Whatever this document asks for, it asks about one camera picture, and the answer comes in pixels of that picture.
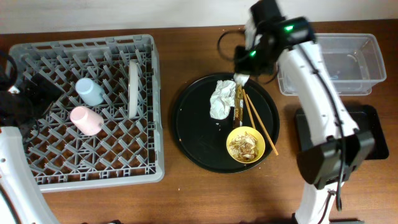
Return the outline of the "small white napkin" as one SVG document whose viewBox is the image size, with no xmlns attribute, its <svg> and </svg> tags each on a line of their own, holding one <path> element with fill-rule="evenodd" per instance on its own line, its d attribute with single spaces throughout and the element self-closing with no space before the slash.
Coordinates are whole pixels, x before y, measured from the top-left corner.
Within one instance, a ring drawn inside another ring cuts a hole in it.
<svg viewBox="0 0 398 224">
<path fill-rule="evenodd" d="M 241 85 L 243 87 L 248 82 L 250 75 L 235 73 L 233 78 L 237 85 Z"/>
</svg>

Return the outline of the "brown gold snack wrapper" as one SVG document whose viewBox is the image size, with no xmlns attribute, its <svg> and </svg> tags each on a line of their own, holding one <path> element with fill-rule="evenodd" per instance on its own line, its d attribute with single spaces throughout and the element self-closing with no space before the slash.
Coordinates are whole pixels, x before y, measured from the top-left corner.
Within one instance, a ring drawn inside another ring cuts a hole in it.
<svg viewBox="0 0 398 224">
<path fill-rule="evenodd" d="M 233 128 L 238 128 L 243 125 L 243 103 L 243 88 L 242 85 L 237 84 L 234 98 Z"/>
</svg>

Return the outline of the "large white napkin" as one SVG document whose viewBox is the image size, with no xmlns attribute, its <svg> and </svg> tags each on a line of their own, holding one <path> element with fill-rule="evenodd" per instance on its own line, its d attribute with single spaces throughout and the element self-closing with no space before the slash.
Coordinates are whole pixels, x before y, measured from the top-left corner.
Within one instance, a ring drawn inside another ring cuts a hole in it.
<svg viewBox="0 0 398 224">
<path fill-rule="evenodd" d="M 232 80 L 218 80 L 210 97 L 210 116 L 213 119 L 226 119 L 234 107 L 236 83 Z"/>
</svg>

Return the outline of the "white round plate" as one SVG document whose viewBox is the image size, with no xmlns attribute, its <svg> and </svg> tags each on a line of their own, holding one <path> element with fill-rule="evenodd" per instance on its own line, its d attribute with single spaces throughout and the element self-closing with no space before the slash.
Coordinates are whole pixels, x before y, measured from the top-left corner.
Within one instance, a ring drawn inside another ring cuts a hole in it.
<svg viewBox="0 0 398 224">
<path fill-rule="evenodd" d="M 134 61 L 129 62 L 129 86 L 128 86 L 128 112 L 129 119 L 133 119 L 133 117 L 137 114 L 138 107 L 138 78 L 139 78 L 139 69 L 137 63 Z"/>
</svg>

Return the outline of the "light blue cup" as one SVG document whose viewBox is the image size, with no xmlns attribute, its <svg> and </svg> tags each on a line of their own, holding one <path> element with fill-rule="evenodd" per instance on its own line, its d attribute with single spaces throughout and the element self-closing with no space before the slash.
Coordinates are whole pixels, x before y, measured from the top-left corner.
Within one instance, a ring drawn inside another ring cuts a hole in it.
<svg viewBox="0 0 398 224">
<path fill-rule="evenodd" d="M 104 89 L 89 78 L 79 79 L 75 85 L 75 90 L 89 106 L 100 105 L 104 101 Z"/>
</svg>

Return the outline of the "pink cup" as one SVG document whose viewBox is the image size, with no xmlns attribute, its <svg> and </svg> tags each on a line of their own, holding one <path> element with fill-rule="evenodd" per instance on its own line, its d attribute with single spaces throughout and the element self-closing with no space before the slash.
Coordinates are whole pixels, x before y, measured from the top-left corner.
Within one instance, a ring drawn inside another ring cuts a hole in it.
<svg viewBox="0 0 398 224">
<path fill-rule="evenodd" d="M 98 134 L 104 125 L 103 117 L 85 106 L 77 106 L 72 109 L 70 120 L 87 136 Z"/>
</svg>

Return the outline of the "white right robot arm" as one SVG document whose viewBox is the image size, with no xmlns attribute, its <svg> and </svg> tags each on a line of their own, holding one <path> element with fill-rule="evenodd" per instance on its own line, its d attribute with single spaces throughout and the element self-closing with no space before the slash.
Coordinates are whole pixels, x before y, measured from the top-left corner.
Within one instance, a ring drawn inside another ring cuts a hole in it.
<svg viewBox="0 0 398 224">
<path fill-rule="evenodd" d="M 260 75 L 273 67 L 295 85 L 312 147 L 297 155 L 305 181 L 295 223 L 328 223 L 332 207 L 342 208 L 341 188 L 374 147 L 347 112 L 332 84 L 321 47 L 304 17 L 286 19 L 275 0 L 250 8 L 245 45 L 235 50 L 237 74 Z"/>
</svg>

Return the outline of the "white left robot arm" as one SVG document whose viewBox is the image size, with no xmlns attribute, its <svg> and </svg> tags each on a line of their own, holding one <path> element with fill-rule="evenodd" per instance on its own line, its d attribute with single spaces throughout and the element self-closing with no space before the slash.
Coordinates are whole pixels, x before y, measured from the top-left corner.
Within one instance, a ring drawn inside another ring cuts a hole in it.
<svg viewBox="0 0 398 224">
<path fill-rule="evenodd" d="M 1 69 L 1 220 L 11 223 L 57 223 L 30 171 L 25 146 L 33 140 L 29 131 L 40 133 L 44 118 L 63 91 L 43 75 L 36 73 L 20 79 L 17 63 L 7 53 L 1 58 L 11 65 Z"/>
</svg>

